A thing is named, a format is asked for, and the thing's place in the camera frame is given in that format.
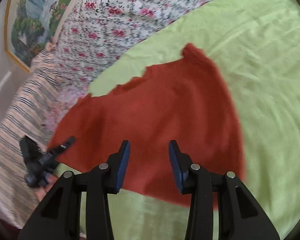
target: hand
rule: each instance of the hand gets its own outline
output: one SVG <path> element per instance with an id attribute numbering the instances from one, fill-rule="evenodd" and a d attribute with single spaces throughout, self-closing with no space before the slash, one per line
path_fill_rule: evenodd
<path id="1" fill-rule="evenodd" d="M 39 201 L 41 201 L 44 198 L 44 196 L 52 188 L 52 186 L 55 184 L 55 182 L 58 179 L 59 178 L 56 175 L 52 175 L 52 174 L 48 177 L 49 184 L 46 187 L 40 187 L 35 193 Z"/>

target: triangular cutout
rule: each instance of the triangular cutout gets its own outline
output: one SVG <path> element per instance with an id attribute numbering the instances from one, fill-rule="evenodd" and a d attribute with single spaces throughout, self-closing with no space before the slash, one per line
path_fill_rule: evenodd
<path id="1" fill-rule="evenodd" d="M 61 203 L 63 188 L 60 187 L 50 198 L 49 202 L 41 212 L 41 216 L 51 219 L 57 219 L 59 213 L 59 206 Z"/>
<path id="2" fill-rule="evenodd" d="M 241 187 L 236 187 L 237 199 L 239 203 L 240 215 L 243 219 L 258 215 L 257 208 L 251 203 Z"/>

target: light green fabric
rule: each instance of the light green fabric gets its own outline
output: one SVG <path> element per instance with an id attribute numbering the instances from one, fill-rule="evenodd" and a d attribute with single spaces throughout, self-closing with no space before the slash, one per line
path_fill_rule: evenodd
<path id="1" fill-rule="evenodd" d="M 177 60 L 188 42 L 216 62 L 231 90 L 245 184 L 283 239 L 300 218 L 300 7 L 295 0 L 214 0 L 128 50 L 90 91 L 105 95 L 148 65 Z M 184 207 L 123 191 L 110 197 L 110 211 L 116 240 L 184 238 Z"/>

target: pink floral fabric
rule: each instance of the pink floral fabric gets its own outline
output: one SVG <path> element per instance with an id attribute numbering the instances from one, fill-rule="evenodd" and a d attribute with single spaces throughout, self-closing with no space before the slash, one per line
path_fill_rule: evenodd
<path id="1" fill-rule="evenodd" d="M 55 127 L 73 105 L 77 91 L 83 91 L 129 48 L 209 1 L 78 0 L 56 48 L 55 64 L 64 82 L 48 126 Z"/>

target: landscape painting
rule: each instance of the landscape painting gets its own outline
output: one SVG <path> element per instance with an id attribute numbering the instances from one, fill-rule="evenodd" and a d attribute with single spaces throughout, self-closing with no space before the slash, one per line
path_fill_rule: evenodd
<path id="1" fill-rule="evenodd" d="M 9 0 L 5 18 L 5 49 L 29 71 L 31 60 L 54 36 L 71 0 Z"/>

